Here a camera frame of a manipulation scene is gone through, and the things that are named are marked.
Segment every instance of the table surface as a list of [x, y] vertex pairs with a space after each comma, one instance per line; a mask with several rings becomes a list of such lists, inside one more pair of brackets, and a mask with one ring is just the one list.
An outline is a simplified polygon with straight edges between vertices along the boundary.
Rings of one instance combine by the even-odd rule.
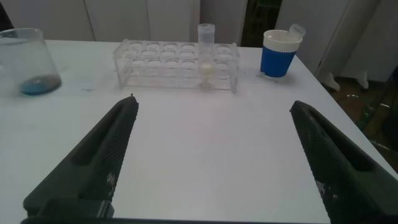
[[62, 87], [18, 94], [0, 75], [0, 217], [19, 223], [23, 199], [119, 100], [139, 102], [113, 198], [114, 217], [329, 223], [295, 130], [295, 100], [314, 106], [397, 174], [295, 57], [282, 83], [258, 78], [261, 49], [239, 48], [238, 93], [120, 90], [118, 43], [48, 40]]

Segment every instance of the white cabinet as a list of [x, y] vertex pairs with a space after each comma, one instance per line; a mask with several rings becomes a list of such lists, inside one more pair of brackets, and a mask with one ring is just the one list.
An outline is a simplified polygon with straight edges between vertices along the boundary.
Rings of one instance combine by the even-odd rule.
[[85, 0], [96, 41], [150, 40], [146, 0]]
[[305, 66], [316, 74], [349, 0], [283, 0], [276, 29], [298, 23], [307, 34], [297, 51]]
[[241, 44], [248, 0], [201, 0], [200, 23], [216, 26], [215, 42]]
[[197, 41], [200, 0], [1, 0], [15, 28], [46, 39]]
[[85, 0], [95, 40], [191, 42], [199, 0]]
[[1, 0], [15, 28], [34, 27], [46, 39], [94, 40], [83, 0]]
[[344, 66], [341, 76], [385, 82], [398, 66], [398, 1], [382, 0]]

